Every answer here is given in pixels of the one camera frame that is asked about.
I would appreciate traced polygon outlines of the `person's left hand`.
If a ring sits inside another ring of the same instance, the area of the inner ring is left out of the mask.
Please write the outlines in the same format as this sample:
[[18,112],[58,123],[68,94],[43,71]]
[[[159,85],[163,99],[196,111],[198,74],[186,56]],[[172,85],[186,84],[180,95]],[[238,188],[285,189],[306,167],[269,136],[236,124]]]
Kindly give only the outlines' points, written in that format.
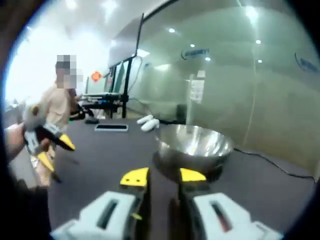
[[25,147],[25,124],[12,125],[4,129],[7,163],[9,164]]

